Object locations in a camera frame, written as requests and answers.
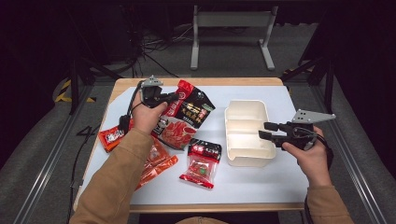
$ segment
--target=brown jacket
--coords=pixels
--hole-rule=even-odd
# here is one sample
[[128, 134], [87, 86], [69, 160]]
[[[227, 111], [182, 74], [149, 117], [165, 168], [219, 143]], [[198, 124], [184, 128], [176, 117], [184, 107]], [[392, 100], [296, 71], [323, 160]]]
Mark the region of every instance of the brown jacket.
[[[112, 151], [78, 200], [70, 223], [127, 223], [134, 189], [153, 144], [151, 136], [129, 131]], [[334, 186], [308, 188], [308, 206], [315, 223], [353, 223]], [[192, 217], [178, 224], [224, 223], [212, 218]]]

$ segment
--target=table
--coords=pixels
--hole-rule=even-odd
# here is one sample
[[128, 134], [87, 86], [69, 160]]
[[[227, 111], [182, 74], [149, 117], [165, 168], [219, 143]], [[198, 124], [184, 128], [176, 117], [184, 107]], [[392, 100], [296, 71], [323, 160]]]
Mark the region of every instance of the table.
[[[118, 119], [125, 113], [128, 101], [134, 91], [134, 88], [131, 87], [135, 86], [139, 80], [141, 79], [123, 78], [116, 82], [110, 95], [101, 130], [118, 124]], [[179, 78], [160, 78], [160, 80], [164, 83], [163, 92], [175, 91], [179, 82]], [[294, 116], [295, 109], [289, 93], [280, 79], [276, 77], [240, 77], [185, 78], [185, 80], [204, 91], [217, 107], [194, 136], [222, 145], [223, 154], [214, 178], [215, 187], [204, 189], [178, 179], [187, 170], [187, 150], [170, 149], [172, 155], [177, 155], [178, 163], [135, 192], [131, 200], [131, 212], [303, 210], [308, 182], [296, 160], [289, 153], [278, 148], [276, 157], [265, 167], [233, 167], [227, 162], [225, 131], [221, 131], [221, 128], [224, 130], [224, 109], [229, 103], [227, 99], [263, 100], [270, 121], [289, 121]], [[96, 138], [84, 174], [84, 184], [80, 187], [75, 200], [75, 209], [78, 206], [79, 195], [107, 156], [108, 154], [105, 153]]]

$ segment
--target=person's right hand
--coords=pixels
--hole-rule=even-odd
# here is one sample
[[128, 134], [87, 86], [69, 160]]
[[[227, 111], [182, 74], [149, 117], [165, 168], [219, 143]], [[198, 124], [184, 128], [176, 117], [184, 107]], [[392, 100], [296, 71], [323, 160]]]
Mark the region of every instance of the person's right hand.
[[[323, 136], [323, 131], [320, 128], [314, 126], [314, 131]], [[287, 142], [283, 143], [282, 147], [297, 159], [308, 178], [310, 187], [332, 185], [327, 166], [326, 147], [319, 140], [307, 151]]]

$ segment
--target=person's left hand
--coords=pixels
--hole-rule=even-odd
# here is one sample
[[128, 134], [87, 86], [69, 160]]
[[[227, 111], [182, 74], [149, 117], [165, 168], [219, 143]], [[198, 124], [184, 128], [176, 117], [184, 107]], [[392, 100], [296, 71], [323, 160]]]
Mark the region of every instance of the person's left hand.
[[151, 131], [157, 126], [161, 113], [168, 107], [168, 103], [149, 108], [142, 104], [140, 91], [136, 93], [132, 103], [132, 117], [134, 118], [134, 127], [144, 133], [151, 134]]

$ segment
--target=hand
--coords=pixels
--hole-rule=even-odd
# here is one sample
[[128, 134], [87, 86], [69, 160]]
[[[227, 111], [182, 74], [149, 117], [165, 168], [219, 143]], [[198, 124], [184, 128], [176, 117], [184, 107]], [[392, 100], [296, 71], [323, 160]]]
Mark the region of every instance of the hand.
[[[318, 127], [314, 126], [314, 131], [323, 136], [323, 131]], [[319, 140], [307, 151], [287, 142], [283, 143], [282, 147], [297, 159], [308, 178], [310, 187], [332, 185], [327, 166], [326, 147]]]
[[144, 133], [151, 134], [151, 131], [158, 123], [161, 113], [168, 107], [168, 103], [149, 108], [142, 104], [140, 91], [136, 93], [134, 102], [132, 103], [132, 117], [134, 118], [134, 127]]

